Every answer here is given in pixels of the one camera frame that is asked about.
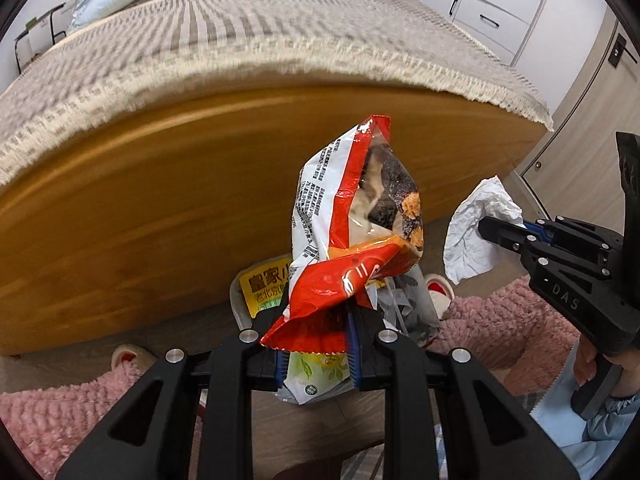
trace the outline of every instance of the wooden floor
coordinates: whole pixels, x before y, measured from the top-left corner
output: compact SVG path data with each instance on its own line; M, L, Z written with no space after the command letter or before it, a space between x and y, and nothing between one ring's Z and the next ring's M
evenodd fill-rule
M521 204L526 218L534 212ZM444 273L442 247L448 221L428 224L422 270ZM496 288L519 277L524 270L509 263L491 272L466 280L456 288L460 296L487 297ZM144 346L156 355L172 347L191 353L218 345L225 337L237 333L228 303L180 316L167 322L107 336L98 340L49 351L34 352L19 360L0 358L0 391L16 392L63 384L91 381L110 369L111 352L120 343ZM266 480L330 480L338 478L340 460L328 460L358 451L383 436L383 396L381 392L350 392L337 399L292 406L271 394L254 394L254 464L255 478ZM306 470L291 467L311 463Z

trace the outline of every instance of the triangular cutout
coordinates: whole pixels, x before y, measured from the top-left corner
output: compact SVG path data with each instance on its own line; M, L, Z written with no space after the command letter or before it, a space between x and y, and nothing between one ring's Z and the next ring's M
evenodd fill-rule
M162 381L153 381L149 384L109 430L109 436L132 446L144 445L161 391Z
M524 428L481 381L474 381L482 418L494 446L501 446L525 435Z

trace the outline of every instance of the green leaf print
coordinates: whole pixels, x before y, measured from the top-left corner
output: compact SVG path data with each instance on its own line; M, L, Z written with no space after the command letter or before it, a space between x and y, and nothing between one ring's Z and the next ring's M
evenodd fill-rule
M309 366L309 363L305 361L302 355L300 355L300 363L302 364L302 369L305 371L306 378L310 379L313 372L311 370L311 366Z

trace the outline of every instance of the metal screw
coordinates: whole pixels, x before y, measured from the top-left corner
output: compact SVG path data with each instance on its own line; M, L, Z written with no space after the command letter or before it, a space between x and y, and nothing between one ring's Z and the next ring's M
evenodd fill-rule
M378 332L378 339L383 343L393 343L398 339L398 333L395 330L381 330Z
M465 350L464 348L456 348L451 352L451 357L457 363L468 363L471 361L471 354L469 353L469 350Z
M173 348L164 355L164 358L170 363L179 363L184 359L184 351L179 348Z
M242 330L238 337L243 343L253 343L258 340L260 334L258 334L253 328L248 328L247 330Z

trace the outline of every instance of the cabinet handle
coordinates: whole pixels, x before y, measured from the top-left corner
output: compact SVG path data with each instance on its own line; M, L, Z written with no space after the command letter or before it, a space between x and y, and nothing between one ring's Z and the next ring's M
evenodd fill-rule
M500 28L500 23L494 22L491 18L486 17L484 14L480 14L480 19L491 23L495 28Z
M449 16L453 16L453 9L456 7L457 2L458 0L453 0L453 3L451 4L451 8L449 9Z

